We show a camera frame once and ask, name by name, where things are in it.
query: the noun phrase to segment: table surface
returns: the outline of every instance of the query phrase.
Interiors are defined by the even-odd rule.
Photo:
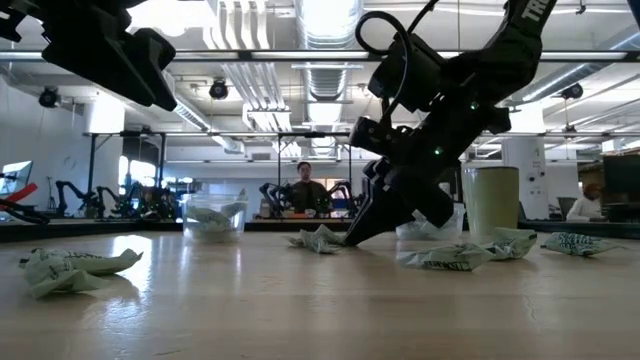
[[[539,242],[546,236],[541,235]],[[4,359],[638,359],[640,243],[585,259],[534,247],[471,273],[405,269],[392,234],[317,255],[283,234],[237,243],[100,235],[0,246]],[[34,300],[35,247],[142,259],[109,287]]]

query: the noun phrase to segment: security camera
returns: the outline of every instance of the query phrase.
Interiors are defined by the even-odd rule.
[[[42,94],[38,98],[40,106],[47,109],[55,109],[60,102],[60,95],[58,95],[58,88],[47,86],[44,88]]]
[[[579,83],[575,83],[569,86],[568,88],[562,90],[562,92],[560,92],[560,97],[562,97],[565,100],[580,99],[582,97],[582,94],[584,94],[584,90],[582,89],[582,86],[580,86]]]
[[[211,85],[211,89],[209,89],[209,95],[215,100],[222,100],[229,95],[229,89],[227,85],[225,85],[224,79],[216,79],[213,81],[213,85]]]

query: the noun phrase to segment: clear plastic bowl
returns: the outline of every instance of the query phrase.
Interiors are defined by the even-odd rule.
[[[184,195],[182,226],[185,237],[211,242],[236,239],[244,231],[248,203],[243,195]]]

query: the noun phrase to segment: person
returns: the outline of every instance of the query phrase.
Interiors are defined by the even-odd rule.
[[[567,221],[603,221],[600,208],[600,186],[589,184],[585,186],[583,196],[573,203],[567,214]]]
[[[306,161],[298,163],[300,181],[293,184],[293,207],[296,213],[304,213],[307,209],[318,210],[318,200],[327,197],[327,189],[320,183],[311,180],[311,164]]]

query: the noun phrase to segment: red object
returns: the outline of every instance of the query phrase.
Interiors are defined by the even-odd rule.
[[[25,186],[22,190],[16,191],[13,194],[7,196],[3,200],[17,203],[18,201],[20,201],[20,200],[26,198],[27,196],[31,195],[31,193],[33,193],[36,190],[38,190],[38,185],[36,185],[35,183],[31,183],[31,184]],[[5,208],[6,208],[6,206],[0,206],[0,210],[4,210]]]

